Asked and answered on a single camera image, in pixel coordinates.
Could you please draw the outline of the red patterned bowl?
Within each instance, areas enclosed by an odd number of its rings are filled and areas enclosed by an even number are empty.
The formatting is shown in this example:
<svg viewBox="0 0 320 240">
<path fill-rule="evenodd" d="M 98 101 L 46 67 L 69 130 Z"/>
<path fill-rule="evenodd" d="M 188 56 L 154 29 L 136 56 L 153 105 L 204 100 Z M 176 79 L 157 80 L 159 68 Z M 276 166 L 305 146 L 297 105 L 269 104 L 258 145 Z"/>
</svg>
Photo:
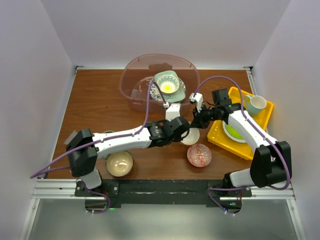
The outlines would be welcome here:
<svg viewBox="0 0 320 240">
<path fill-rule="evenodd" d="M 212 151 L 202 143 L 193 144 L 187 150 L 187 159 L 193 166 L 204 168 L 212 160 Z"/>
</svg>

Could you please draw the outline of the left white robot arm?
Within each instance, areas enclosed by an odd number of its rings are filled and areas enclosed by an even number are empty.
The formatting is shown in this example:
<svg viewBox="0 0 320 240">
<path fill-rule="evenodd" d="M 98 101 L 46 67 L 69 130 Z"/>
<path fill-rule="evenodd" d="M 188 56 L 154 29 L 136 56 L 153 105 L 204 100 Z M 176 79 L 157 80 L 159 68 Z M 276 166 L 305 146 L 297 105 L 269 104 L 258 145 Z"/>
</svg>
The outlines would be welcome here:
<svg viewBox="0 0 320 240">
<path fill-rule="evenodd" d="M 81 180 L 88 193 L 99 196 L 104 184 L 96 168 L 97 159 L 131 149 L 167 146 L 184 139 L 189 131 L 190 124 L 182 116 L 111 133 L 91 133 L 90 129 L 85 128 L 66 146 L 71 174 Z"/>
</svg>

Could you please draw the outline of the blue floral plate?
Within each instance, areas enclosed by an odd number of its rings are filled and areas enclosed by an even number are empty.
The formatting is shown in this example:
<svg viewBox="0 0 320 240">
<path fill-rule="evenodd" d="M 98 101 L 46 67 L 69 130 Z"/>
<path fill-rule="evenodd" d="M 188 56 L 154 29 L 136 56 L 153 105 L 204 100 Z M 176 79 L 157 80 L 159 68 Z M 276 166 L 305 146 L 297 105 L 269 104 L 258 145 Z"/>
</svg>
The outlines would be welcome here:
<svg viewBox="0 0 320 240">
<path fill-rule="evenodd" d="M 175 93 L 172 93 L 172 94 L 165 94 L 165 93 L 159 91 L 158 88 L 153 84 L 151 86 L 150 91 L 149 91 L 151 98 L 155 101 L 162 102 L 163 101 L 162 97 L 164 97 L 166 102 L 181 103 L 186 97 L 186 86 L 181 78 L 179 79 L 179 82 L 180 82 L 179 89 Z"/>
</svg>

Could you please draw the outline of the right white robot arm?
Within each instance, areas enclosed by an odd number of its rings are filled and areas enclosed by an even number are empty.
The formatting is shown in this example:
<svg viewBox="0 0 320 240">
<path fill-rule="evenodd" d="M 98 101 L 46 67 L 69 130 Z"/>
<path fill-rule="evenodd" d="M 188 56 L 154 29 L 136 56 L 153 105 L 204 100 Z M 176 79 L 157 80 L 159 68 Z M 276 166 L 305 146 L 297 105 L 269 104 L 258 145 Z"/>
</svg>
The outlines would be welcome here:
<svg viewBox="0 0 320 240">
<path fill-rule="evenodd" d="M 253 158 L 250 168 L 227 173 L 223 192 L 235 196 L 241 187 L 271 187 L 285 190 L 292 177 L 291 147 L 286 141 L 278 141 L 265 132 L 248 112 L 249 105 L 242 90 L 238 90 L 239 102 L 234 103 L 227 89 L 212 92 L 214 106 L 204 105 L 203 95 L 192 93 L 189 101 L 195 105 L 193 128 L 205 129 L 210 122 L 222 121 L 234 128 L 251 148 Z"/>
</svg>

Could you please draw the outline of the white cream bowl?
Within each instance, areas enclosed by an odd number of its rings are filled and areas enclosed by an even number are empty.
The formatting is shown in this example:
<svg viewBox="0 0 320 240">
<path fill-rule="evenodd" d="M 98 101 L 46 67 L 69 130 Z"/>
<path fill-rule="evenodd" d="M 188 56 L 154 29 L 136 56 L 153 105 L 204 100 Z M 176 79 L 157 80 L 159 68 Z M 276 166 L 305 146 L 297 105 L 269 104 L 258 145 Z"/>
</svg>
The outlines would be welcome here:
<svg viewBox="0 0 320 240">
<path fill-rule="evenodd" d="M 182 140 L 180 141 L 181 144 L 186 146 L 194 145 L 200 139 L 200 131 L 198 128 L 190 128 L 189 132 L 184 132 L 182 135 Z"/>
</svg>

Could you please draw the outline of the yellow flower patterned bowl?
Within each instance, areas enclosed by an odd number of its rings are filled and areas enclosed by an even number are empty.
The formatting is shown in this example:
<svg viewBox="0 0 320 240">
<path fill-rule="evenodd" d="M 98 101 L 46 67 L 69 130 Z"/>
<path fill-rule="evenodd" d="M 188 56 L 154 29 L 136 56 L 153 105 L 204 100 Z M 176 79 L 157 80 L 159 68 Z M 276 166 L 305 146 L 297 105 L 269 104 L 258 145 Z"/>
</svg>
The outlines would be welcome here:
<svg viewBox="0 0 320 240">
<path fill-rule="evenodd" d="M 177 76 L 172 74 L 160 76 L 156 83 L 159 86 L 160 91 L 168 95 L 175 93 L 180 87 L 180 80 Z"/>
</svg>

